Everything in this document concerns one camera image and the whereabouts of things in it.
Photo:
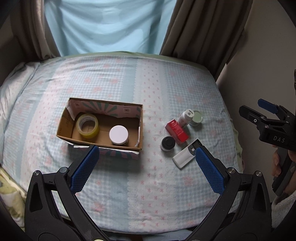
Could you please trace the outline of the person right hand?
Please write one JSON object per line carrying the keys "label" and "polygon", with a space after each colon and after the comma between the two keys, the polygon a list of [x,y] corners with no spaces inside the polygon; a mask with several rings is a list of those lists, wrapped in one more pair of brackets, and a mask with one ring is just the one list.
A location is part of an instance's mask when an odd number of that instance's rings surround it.
{"label": "person right hand", "polygon": [[[288,155],[289,155],[290,159],[295,162],[295,152],[288,151]],[[276,151],[274,152],[273,157],[272,157],[271,174],[273,177],[278,177],[280,173],[281,173],[280,157],[278,155],[278,150],[276,149]]]}

